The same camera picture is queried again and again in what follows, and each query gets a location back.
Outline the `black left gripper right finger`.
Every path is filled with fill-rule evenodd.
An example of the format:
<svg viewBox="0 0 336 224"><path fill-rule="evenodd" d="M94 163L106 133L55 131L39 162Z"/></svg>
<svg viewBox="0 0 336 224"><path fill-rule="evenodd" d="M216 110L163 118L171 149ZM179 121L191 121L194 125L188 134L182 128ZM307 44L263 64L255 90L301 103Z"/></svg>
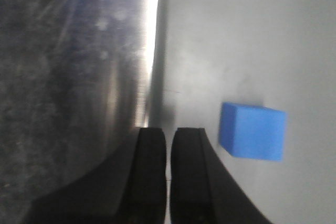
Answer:
<svg viewBox="0 0 336 224"><path fill-rule="evenodd" d="M270 223L214 151L203 128L180 127L171 149L172 223Z"/></svg>

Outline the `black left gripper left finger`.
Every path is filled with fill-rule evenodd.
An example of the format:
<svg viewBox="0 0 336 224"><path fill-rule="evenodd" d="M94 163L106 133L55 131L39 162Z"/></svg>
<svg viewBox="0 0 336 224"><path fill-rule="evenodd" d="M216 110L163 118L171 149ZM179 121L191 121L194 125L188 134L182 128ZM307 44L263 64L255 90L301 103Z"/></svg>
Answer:
<svg viewBox="0 0 336 224"><path fill-rule="evenodd" d="M25 223L164 223L165 170L162 129L136 129L97 168L34 200Z"/></svg>

